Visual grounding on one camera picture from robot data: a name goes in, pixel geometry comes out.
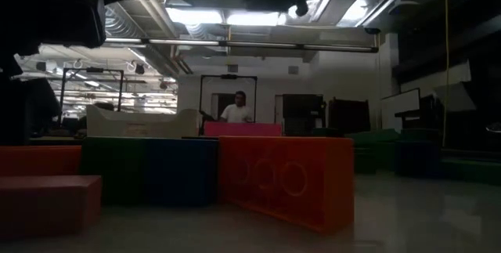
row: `fluorescent light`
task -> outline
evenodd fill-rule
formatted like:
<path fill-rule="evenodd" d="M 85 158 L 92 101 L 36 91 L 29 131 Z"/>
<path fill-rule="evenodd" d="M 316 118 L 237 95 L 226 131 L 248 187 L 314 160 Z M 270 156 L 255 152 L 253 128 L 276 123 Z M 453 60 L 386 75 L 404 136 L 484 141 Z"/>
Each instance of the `fluorescent light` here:
<path fill-rule="evenodd" d="M 80 74 L 76 73 L 75 76 L 79 77 L 80 79 L 87 80 L 87 77 L 85 77 L 84 75 L 80 75 Z"/>
<path fill-rule="evenodd" d="M 293 18 L 293 19 L 297 19 L 296 10 L 297 10 L 297 6 L 292 5 L 292 6 L 289 8 L 289 11 L 287 11 L 287 14 L 289 14 L 289 16 L 290 16 L 291 18 Z"/>
<path fill-rule="evenodd" d="M 228 18 L 228 24 L 241 26 L 276 26 L 279 13 L 235 13 Z"/>
<path fill-rule="evenodd" d="M 106 38 L 105 42 L 140 43 L 140 38 Z"/>
<path fill-rule="evenodd" d="M 278 25 L 285 25 L 287 23 L 287 15 L 285 13 L 281 13 L 279 16 Z"/>
<path fill-rule="evenodd" d="M 91 85 L 93 87 L 99 87 L 99 83 L 95 82 L 95 81 L 86 81 L 85 84 L 87 85 Z"/>
<path fill-rule="evenodd" d="M 375 13 L 373 13 L 367 20 L 360 21 L 356 24 L 356 27 L 360 26 L 360 24 L 364 27 L 367 27 L 374 19 L 376 19 L 388 6 L 390 6 L 396 0 L 387 0 Z"/>
<path fill-rule="evenodd" d="M 173 9 L 166 8 L 173 22 L 185 25 L 197 25 L 199 23 L 222 23 L 221 13 L 218 10 L 199 9 Z"/>
<path fill-rule="evenodd" d="M 310 22 L 317 22 L 323 12 L 325 11 L 327 5 L 329 4 L 330 0 L 321 0 L 319 4 L 317 4 L 315 12 L 312 15 L 312 18 L 310 19 Z"/>
<path fill-rule="evenodd" d="M 362 19 L 367 13 L 366 0 L 356 0 L 348 11 L 344 14 L 342 20 L 359 20 Z"/>

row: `whiteboard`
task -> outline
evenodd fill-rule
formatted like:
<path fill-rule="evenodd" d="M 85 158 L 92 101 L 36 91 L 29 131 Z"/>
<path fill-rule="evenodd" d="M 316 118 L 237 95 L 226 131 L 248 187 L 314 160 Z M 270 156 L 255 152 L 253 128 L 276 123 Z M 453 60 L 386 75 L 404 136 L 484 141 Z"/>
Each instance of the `whiteboard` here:
<path fill-rule="evenodd" d="M 402 119 L 396 113 L 420 109 L 420 90 L 413 89 L 381 100 L 381 120 L 383 128 L 402 130 Z"/>

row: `green cushion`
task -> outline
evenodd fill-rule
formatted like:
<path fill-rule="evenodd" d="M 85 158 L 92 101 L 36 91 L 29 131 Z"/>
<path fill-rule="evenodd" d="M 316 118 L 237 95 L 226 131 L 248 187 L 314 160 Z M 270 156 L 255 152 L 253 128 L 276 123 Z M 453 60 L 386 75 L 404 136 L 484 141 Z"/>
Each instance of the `green cushion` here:
<path fill-rule="evenodd" d="M 87 138 L 80 173 L 103 177 L 104 204 L 143 201 L 146 141 L 132 138 Z"/>
<path fill-rule="evenodd" d="M 442 170 L 446 179 L 501 186 L 501 162 L 446 158 L 442 160 Z"/>
<path fill-rule="evenodd" d="M 375 174 L 376 161 L 370 148 L 355 148 L 355 174 Z"/>
<path fill-rule="evenodd" d="M 374 143 L 371 145 L 377 169 L 395 171 L 395 143 Z"/>
<path fill-rule="evenodd" d="M 362 146 L 372 143 L 394 142 L 400 138 L 400 134 L 393 128 L 372 131 L 372 132 L 357 132 L 344 135 L 344 137 L 353 139 L 356 146 Z"/>

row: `giant lego brick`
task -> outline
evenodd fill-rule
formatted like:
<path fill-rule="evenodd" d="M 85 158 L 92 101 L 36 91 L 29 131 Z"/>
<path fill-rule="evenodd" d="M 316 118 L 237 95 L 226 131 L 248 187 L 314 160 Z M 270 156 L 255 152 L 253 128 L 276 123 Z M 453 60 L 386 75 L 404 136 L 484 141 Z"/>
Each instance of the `giant lego brick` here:
<path fill-rule="evenodd" d="M 148 139 L 146 150 L 149 204 L 189 207 L 215 202 L 217 140 Z"/>
<path fill-rule="evenodd" d="M 77 175 L 80 146 L 0 146 L 0 177 Z"/>
<path fill-rule="evenodd" d="M 370 145 L 373 150 L 377 169 L 389 172 L 395 171 L 395 144 L 374 143 Z"/>
<path fill-rule="evenodd" d="M 0 240 L 78 233 L 101 209 L 98 176 L 0 178 Z"/>
<path fill-rule="evenodd" d="M 205 136 L 281 136 L 282 126 L 260 123 L 205 122 Z"/>
<path fill-rule="evenodd" d="M 145 139 L 90 137 L 82 144 L 80 173 L 103 177 L 104 204 L 141 204 L 145 159 Z"/>
<path fill-rule="evenodd" d="M 377 162 L 371 148 L 355 148 L 355 174 L 376 174 Z"/>
<path fill-rule="evenodd" d="M 440 146 L 429 141 L 400 141 L 395 146 L 395 174 L 414 178 L 442 177 Z"/>
<path fill-rule="evenodd" d="M 350 139 L 221 137 L 219 198 L 320 233 L 354 220 Z"/>
<path fill-rule="evenodd" d="M 442 171 L 446 179 L 501 186 L 501 162 L 478 158 L 444 158 Z"/>
<path fill-rule="evenodd" d="M 349 139 L 353 139 L 356 146 L 362 146 L 372 143 L 389 143 L 394 142 L 400 138 L 400 134 L 393 128 L 371 131 L 371 132 L 356 132 L 344 135 Z"/>

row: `air vent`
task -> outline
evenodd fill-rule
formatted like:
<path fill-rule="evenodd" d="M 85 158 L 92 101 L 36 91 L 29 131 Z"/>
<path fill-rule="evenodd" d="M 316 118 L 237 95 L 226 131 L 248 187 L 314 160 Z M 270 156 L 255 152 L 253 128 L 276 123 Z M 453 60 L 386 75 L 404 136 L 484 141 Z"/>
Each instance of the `air vent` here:
<path fill-rule="evenodd" d="M 299 74 L 299 66 L 289 66 L 289 74 Z"/>
<path fill-rule="evenodd" d="M 238 73 L 238 65 L 228 64 L 228 73 Z"/>

